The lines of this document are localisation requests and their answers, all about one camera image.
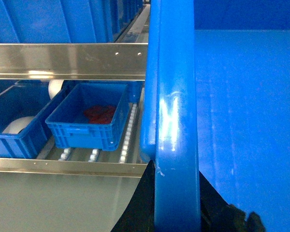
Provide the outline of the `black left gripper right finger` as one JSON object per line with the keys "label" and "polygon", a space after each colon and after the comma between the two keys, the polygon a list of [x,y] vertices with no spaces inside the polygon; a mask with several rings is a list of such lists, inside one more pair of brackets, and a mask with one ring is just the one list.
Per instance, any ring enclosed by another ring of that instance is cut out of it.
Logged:
{"label": "black left gripper right finger", "polygon": [[199,173],[202,232],[264,232],[261,217],[228,204],[210,182]]}

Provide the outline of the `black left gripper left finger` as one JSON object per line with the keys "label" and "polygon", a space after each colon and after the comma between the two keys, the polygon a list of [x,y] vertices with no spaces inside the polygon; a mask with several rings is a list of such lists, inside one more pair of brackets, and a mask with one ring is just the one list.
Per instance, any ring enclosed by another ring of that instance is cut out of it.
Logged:
{"label": "black left gripper left finger", "polygon": [[113,232],[153,232],[155,208],[155,165],[150,161]]}

